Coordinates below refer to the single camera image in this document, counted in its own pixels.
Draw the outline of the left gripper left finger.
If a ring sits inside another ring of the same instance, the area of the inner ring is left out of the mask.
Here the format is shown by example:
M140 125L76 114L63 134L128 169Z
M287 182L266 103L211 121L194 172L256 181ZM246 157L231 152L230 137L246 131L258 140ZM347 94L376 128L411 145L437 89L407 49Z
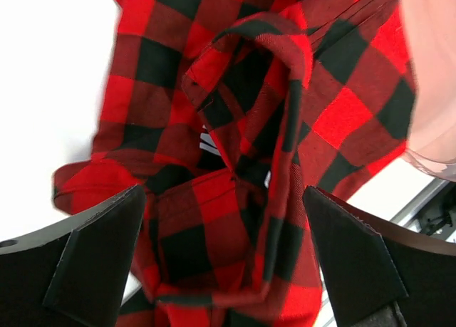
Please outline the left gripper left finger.
M145 209L141 186L1 242L1 326L114 326Z

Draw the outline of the red black plaid shirt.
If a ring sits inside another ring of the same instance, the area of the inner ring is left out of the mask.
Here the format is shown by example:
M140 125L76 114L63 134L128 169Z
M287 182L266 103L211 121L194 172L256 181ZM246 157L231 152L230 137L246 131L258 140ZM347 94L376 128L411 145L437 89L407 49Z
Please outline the red black plaid shirt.
M415 86L398 0L116 0L83 211L147 197L118 326L312 326L307 186L348 199L405 150Z

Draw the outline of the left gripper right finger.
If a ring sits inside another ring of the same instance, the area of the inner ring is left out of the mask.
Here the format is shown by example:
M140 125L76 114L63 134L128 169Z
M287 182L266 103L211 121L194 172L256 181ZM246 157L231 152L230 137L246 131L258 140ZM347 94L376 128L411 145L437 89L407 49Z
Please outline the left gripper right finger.
M303 201L338 326L455 325L455 244L316 187Z

